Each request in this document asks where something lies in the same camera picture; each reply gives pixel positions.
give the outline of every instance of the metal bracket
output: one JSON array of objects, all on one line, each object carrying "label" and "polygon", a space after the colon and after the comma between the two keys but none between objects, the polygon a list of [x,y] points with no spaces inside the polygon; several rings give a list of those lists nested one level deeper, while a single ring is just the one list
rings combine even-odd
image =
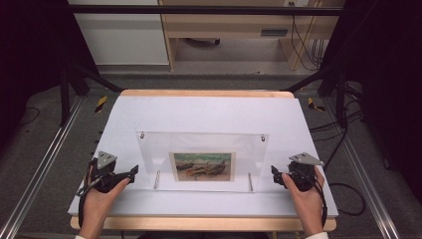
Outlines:
[{"label": "metal bracket", "polygon": [[289,157],[291,161],[295,161],[297,163],[302,164],[310,164],[310,165],[323,165],[323,161],[320,161],[316,157],[311,156],[307,152],[299,153]]},{"label": "metal bracket", "polygon": [[116,160],[117,160],[117,156],[106,153],[104,151],[100,151],[99,159],[97,160],[97,168],[102,169]]}]

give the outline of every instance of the cabinet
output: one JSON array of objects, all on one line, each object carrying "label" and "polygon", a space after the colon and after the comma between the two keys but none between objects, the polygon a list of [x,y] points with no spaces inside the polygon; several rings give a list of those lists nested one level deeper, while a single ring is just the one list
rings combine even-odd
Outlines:
[{"label": "cabinet", "polygon": [[[69,0],[70,4],[157,5],[153,0]],[[159,14],[75,14],[97,65],[168,65]]]},{"label": "cabinet", "polygon": [[[264,6],[283,7],[287,0],[159,0],[160,5],[193,6]],[[307,7],[342,7],[344,0],[309,0]],[[294,70],[299,56],[305,52],[304,45],[310,39],[329,39],[338,17],[297,16],[298,34],[293,34],[292,16],[268,15],[184,15],[163,14],[164,36],[170,67],[175,67],[179,38],[279,38],[290,68]]]}]

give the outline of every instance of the white board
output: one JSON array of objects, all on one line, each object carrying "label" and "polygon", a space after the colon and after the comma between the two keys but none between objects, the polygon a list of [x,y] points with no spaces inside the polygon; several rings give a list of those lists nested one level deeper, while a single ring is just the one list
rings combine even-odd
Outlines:
[{"label": "white board", "polygon": [[[271,140],[254,192],[157,191],[149,189],[138,131],[263,133]],[[317,157],[299,101],[281,98],[119,97],[96,155],[99,150],[118,157],[117,173],[139,164],[135,183],[110,215],[297,216],[289,191],[273,182],[271,165],[288,171],[294,154]],[[323,191],[328,216],[338,215],[326,181]],[[78,214],[78,203],[76,198],[69,213]]]}]

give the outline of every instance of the acrylic panel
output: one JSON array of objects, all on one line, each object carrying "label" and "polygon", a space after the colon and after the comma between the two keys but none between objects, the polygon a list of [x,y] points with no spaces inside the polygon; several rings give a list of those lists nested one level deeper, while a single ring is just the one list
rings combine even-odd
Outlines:
[{"label": "acrylic panel", "polygon": [[137,132],[151,189],[253,192],[269,137],[263,134]]}]

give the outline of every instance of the human hand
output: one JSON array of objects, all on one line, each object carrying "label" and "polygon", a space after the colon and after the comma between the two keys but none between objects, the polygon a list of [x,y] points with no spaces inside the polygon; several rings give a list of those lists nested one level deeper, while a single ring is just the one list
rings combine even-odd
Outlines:
[{"label": "human hand", "polygon": [[[315,167],[315,172],[316,180],[323,187],[324,178],[317,167]],[[291,192],[296,211],[304,227],[305,235],[309,237],[322,232],[322,200],[317,190],[313,187],[305,192],[299,191],[293,180],[286,173],[283,173],[283,181]]]},{"label": "human hand", "polygon": [[129,178],[126,178],[108,193],[98,192],[94,188],[87,193],[84,204],[84,224],[79,233],[80,236],[87,239],[100,237],[112,204],[128,184]]}]

